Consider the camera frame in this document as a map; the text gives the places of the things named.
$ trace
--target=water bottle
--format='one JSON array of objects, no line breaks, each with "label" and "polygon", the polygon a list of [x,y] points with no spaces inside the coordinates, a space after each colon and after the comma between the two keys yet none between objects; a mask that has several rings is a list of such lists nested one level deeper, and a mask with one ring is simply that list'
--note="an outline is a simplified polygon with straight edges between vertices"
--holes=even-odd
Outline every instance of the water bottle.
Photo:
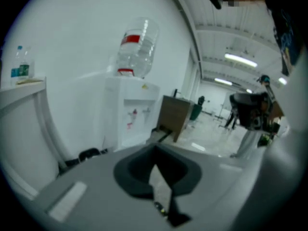
[{"label": "water bottle", "polygon": [[145,77],[152,68],[158,25],[149,18],[134,19],[122,39],[116,58],[118,69],[132,70],[136,77]]},{"label": "water bottle", "polygon": [[23,47],[19,45],[17,47],[17,53],[15,55],[15,59],[13,61],[13,67],[11,69],[11,86],[15,86],[16,82],[18,81],[18,76],[19,76],[19,65],[20,65],[20,57],[21,57],[21,51]]},{"label": "water bottle", "polygon": [[19,65],[19,79],[29,78],[29,51],[30,47],[28,46],[24,53],[24,58]]}]

